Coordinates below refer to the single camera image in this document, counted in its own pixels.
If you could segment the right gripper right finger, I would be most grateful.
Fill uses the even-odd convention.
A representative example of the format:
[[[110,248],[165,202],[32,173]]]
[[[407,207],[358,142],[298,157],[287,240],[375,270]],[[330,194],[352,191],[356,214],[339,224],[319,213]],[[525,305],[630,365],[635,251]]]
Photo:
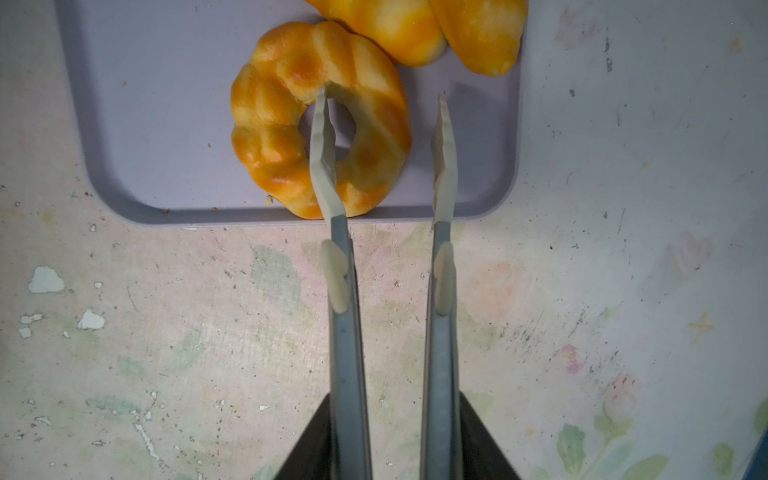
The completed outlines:
[[[520,480],[463,392],[459,400],[463,478]]]

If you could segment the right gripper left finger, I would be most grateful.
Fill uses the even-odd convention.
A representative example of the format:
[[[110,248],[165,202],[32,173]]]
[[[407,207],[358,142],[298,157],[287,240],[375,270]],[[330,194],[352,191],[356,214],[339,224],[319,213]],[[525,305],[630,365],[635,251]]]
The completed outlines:
[[[319,404],[275,480],[329,480],[331,478],[330,395]]]

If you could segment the metal kitchen tongs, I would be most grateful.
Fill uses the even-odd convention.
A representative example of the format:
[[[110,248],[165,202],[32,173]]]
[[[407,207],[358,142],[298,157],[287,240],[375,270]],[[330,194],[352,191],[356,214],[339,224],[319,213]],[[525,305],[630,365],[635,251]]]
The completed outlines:
[[[331,476],[372,476],[358,284],[348,217],[336,190],[335,131],[319,90],[311,124],[311,184],[330,236],[320,247],[330,322]],[[452,221],[458,189],[453,125],[446,97],[438,98],[432,139],[434,219],[428,281],[423,413],[419,476],[460,479],[460,392],[457,346],[457,279]]]

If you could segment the twisted ring doughnut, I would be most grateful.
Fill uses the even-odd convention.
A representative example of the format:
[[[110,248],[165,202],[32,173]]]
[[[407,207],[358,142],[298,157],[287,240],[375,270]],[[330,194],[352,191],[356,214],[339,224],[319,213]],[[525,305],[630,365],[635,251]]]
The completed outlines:
[[[234,152],[265,193],[300,218],[320,219],[299,130],[320,89],[355,122],[336,185],[347,215],[363,215],[386,198],[409,156],[409,107],[388,56],[333,21],[289,22],[259,39],[231,89]]]

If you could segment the braided croissant bread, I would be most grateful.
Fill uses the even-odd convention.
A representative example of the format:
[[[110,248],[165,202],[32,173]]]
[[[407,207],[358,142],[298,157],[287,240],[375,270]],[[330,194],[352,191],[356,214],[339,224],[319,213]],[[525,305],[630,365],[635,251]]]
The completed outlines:
[[[500,77],[516,64],[528,18],[526,0],[433,0],[430,5],[470,71]]]

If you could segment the striped long bread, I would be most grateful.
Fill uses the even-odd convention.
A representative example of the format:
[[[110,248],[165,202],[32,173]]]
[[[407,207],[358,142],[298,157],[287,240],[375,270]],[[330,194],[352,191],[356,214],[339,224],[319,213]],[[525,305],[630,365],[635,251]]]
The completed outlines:
[[[426,0],[308,0],[324,18],[342,23],[397,62],[421,67],[444,52],[447,41]]]

